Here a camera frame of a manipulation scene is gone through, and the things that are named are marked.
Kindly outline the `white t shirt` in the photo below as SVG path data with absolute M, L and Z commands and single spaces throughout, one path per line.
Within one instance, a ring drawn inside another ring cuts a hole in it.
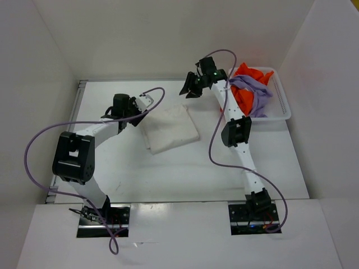
M 200 139 L 188 107 L 180 104 L 149 113 L 139 124 L 145 147 L 156 155 Z

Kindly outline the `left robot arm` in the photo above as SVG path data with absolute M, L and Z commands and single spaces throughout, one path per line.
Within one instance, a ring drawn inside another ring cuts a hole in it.
M 101 117 L 100 124 L 92 124 L 77 132 L 62 132 L 59 136 L 52 171 L 81 196 L 84 207 L 80 214 L 83 217 L 105 224 L 116 215 L 109 197 L 94 178 L 95 149 L 120 134 L 127 124 L 136 127 L 153 102 L 145 94 L 138 97 L 115 94 L 113 104 Z

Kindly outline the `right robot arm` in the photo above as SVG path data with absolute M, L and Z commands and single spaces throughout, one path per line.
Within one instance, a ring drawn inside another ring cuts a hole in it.
M 259 220 L 269 210 L 271 198 L 256 166 L 249 149 L 249 138 L 252 120 L 245 116 L 235 100 L 223 69 L 218 69 L 212 57 L 205 57 L 196 63 L 197 73 L 189 72 L 180 95 L 187 99 L 199 98 L 204 88 L 214 93 L 221 106 L 225 126 L 221 131 L 224 146 L 238 156 L 241 169 L 245 171 L 246 215 L 248 221 Z

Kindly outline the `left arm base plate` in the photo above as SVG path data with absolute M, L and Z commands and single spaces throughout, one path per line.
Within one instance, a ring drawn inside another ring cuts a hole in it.
M 106 218 L 107 225 L 115 237 L 128 237 L 130 223 L 130 204 L 112 204 L 112 213 Z M 88 212 L 84 215 L 85 209 L 75 210 L 80 215 L 77 228 L 77 238 L 109 238 L 106 227 L 103 225 L 99 216 L 92 208 L 87 208 Z

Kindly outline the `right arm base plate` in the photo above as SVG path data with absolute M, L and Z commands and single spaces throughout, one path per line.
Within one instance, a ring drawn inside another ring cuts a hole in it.
M 244 202 L 228 203 L 229 223 L 231 235 L 260 235 L 268 234 L 271 230 L 278 229 L 275 233 L 280 234 L 280 221 L 277 207 L 271 203 L 268 210 L 259 213 L 249 213 Z

